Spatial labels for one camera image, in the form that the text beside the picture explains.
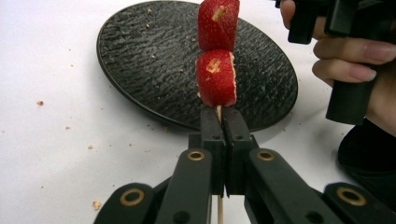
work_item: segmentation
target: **white table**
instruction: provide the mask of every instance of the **white table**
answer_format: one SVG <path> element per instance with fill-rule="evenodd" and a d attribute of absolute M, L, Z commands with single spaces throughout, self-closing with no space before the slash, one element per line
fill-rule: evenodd
<path fill-rule="evenodd" d="M 153 119 L 124 98 L 96 56 L 104 22 L 139 2 L 2 2 L 2 224 L 93 223 L 98 214 L 93 201 L 104 203 L 131 182 L 154 187 L 173 173 L 191 131 Z M 283 120 L 253 134 L 261 147 L 278 151 L 312 188 L 351 183 L 336 165 L 338 145 L 351 126 L 325 119 L 331 88 L 311 72 L 314 43 L 289 43 L 274 5 L 243 0 L 239 16 L 284 50 L 297 73 L 299 94 Z M 216 223 L 216 210 L 213 215 Z M 225 199 L 224 216 L 227 224 L 248 223 L 243 197 Z"/>

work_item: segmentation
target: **strawberry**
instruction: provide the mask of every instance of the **strawberry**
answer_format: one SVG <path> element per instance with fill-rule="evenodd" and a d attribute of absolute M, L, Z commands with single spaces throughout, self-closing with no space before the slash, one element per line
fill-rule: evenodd
<path fill-rule="evenodd" d="M 226 49 L 214 49 L 202 54 L 196 61 L 199 93 L 209 106 L 234 105 L 236 102 L 233 54 Z"/>
<path fill-rule="evenodd" d="M 203 51 L 235 46 L 239 0 L 205 0 L 198 11 L 198 42 Z"/>

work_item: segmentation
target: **black plate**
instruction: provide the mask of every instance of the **black plate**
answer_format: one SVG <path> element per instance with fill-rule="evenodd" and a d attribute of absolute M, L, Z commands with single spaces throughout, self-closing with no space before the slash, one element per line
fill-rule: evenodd
<path fill-rule="evenodd" d="M 113 15 L 102 27 L 97 54 L 106 76 L 150 114 L 199 130 L 195 60 L 199 5 L 147 2 Z M 251 131 L 283 119 L 297 98 L 290 61 L 267 35 L 239 19 L 234 66 L 237 103 Z"/>

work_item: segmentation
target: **red strawberry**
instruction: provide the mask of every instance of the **red strawberry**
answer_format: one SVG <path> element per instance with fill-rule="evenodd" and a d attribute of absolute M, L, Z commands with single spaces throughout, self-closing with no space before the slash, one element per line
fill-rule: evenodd
<path fill-rule="evenodd" d="M 210 50 L 196 62 L 198 89 L 204 104 L 234 105 L 236 102 L 233 54 L 225 49 Z"/>
<path fill-rule="evenodd" d="M 235 46 L 239 0 L 205 0 L 198 12 L 198 41 L 203 51 Z"/>

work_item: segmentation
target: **screw hole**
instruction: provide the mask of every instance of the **screw hole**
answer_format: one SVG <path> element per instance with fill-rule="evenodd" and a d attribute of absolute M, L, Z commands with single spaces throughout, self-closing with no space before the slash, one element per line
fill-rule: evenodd
<path fill-rule="evenodd" d="M 314 224 L 320 224 L 324 221 L 323 216 L 317 212 L 308 212 L 305 217 L 310 223 Z"/>

